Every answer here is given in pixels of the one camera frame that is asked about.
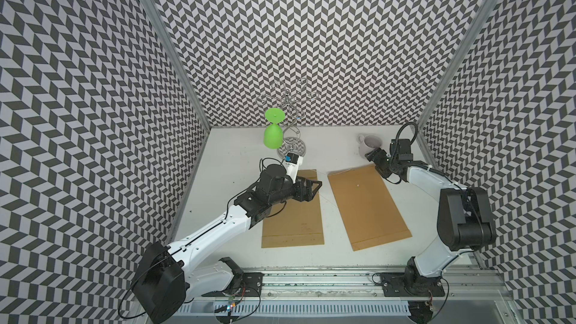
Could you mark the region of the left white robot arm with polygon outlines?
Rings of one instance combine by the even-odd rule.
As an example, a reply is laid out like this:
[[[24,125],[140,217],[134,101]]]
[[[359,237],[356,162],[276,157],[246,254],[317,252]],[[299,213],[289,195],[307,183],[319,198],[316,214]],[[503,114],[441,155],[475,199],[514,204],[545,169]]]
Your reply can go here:
[[[189,299],[233,288],[242,270],[229,258],[214,265],[203,261],[229,240],[249,231],[271,214],[272,207],[289,200],[312,201],[323,183],[301,177],[298,165],[271,164],[225,213],[198,231],[167,245],[156,241],[144,251],[130,283],[130,291],[153,323],[163,323]]]

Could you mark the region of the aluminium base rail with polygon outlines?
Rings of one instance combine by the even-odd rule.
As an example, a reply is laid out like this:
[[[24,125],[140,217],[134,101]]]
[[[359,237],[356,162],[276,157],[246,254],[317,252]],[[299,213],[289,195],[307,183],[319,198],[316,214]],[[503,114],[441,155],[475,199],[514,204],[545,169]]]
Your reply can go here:
[[[395,267],[265,270],[243,289],[244,298],[204,297],[183,305],[176,318],[208,317],[216,323],[259,318],[400,317],[409,323],[521,323],[502,278],[489,269],[453,265],[434,290],[421,297],[380,282]]]

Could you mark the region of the green plastic wine glass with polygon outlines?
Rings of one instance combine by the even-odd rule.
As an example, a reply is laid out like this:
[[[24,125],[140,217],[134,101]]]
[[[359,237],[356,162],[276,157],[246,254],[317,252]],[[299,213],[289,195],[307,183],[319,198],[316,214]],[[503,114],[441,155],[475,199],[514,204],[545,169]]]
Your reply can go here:
[[[269,149],[279,149],[284,140],[284,132],[280,126],[286,118],[285,112],[280,108],[269,108],[265,111],[268,126],[264,132],[263,143]]]

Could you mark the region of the pale pink ceramic mug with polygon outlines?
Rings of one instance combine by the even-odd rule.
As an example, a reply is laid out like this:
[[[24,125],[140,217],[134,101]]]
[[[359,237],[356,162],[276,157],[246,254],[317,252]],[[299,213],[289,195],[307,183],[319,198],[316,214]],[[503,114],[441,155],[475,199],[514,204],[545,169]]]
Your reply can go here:
[[[375,149],[381,148],[383,145],[382,139],[374,134],[360,134],[357,137],[358,141],[358,154],[365,158],[366,154]]]

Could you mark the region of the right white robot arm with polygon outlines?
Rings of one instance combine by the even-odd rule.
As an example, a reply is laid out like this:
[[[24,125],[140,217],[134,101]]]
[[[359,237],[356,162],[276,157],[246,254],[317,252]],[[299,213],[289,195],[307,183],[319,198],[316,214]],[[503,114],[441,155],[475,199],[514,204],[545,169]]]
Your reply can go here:
[[[382,148],[364,157],[388,179],[395,174],[402,182],[420,188],[438,202],[437,235],[402,272],[383,272],[379,283],[386,297],[440,297],[445,295],[444,271],[460,256],[492,245],[497,230],[488,192],[458,184],[421,160],[414,160],[409,139],[394,139],[391,153]]]

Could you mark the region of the brown kraft file bag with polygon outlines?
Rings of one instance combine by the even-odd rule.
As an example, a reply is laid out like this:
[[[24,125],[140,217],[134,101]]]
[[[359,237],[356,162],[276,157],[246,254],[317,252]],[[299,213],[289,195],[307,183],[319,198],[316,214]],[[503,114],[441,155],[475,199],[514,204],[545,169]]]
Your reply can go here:
[[[330,172],[328,180],[354,251],[412,236],[385,182],[373,166]]]

